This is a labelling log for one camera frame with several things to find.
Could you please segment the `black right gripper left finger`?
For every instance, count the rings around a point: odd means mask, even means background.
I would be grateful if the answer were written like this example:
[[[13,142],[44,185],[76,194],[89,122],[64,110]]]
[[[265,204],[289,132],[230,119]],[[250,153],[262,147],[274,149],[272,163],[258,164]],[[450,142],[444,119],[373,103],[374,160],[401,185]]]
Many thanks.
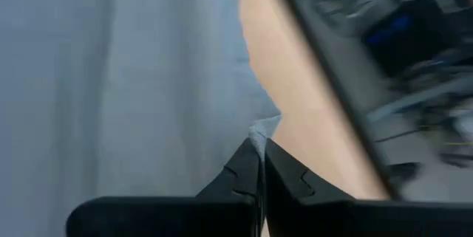
[[[71,237],[259,236],[262,163],[246,139],[196,196],[104,196],[77,206]]]

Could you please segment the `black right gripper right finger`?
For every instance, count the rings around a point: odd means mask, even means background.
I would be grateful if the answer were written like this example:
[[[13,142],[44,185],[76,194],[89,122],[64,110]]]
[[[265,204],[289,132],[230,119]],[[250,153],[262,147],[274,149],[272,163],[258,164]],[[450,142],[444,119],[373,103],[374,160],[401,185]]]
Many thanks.
[[[265,147],[271,236],[472,236],[472,205],[355,199],[272,140]]]

